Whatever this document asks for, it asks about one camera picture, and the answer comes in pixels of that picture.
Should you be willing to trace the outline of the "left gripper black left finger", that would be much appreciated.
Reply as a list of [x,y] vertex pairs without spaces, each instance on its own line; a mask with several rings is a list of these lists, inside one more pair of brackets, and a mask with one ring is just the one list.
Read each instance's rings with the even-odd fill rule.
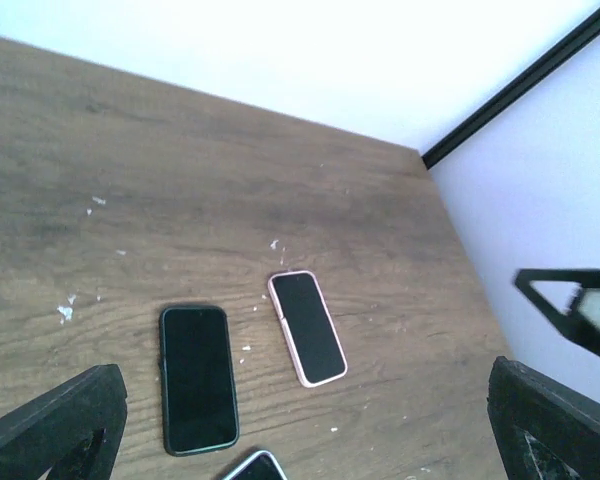
[[0,479],[108,479],[127,391],[116,364],[96,365],[0,418]]

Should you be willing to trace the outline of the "black aluminium frame rail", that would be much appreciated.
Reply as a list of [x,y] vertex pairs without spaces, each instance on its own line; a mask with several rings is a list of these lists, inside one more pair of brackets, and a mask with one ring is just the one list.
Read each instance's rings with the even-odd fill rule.
[[432,169],[600,36],[600,7],[445,135],[422,156]]

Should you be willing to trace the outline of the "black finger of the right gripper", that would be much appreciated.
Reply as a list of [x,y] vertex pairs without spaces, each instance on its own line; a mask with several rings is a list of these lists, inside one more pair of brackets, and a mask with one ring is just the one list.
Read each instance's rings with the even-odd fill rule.
[[[578,288],[562,311],[537,290],[540,282]],[[521,269],[514,285],[562,337],[600,357],[600,269]]]

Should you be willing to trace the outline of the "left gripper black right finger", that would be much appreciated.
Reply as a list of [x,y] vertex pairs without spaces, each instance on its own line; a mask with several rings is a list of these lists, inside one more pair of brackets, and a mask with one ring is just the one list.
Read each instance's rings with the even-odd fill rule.
[[487,412],[509,479],[600,479],[600,404],[499,356]]

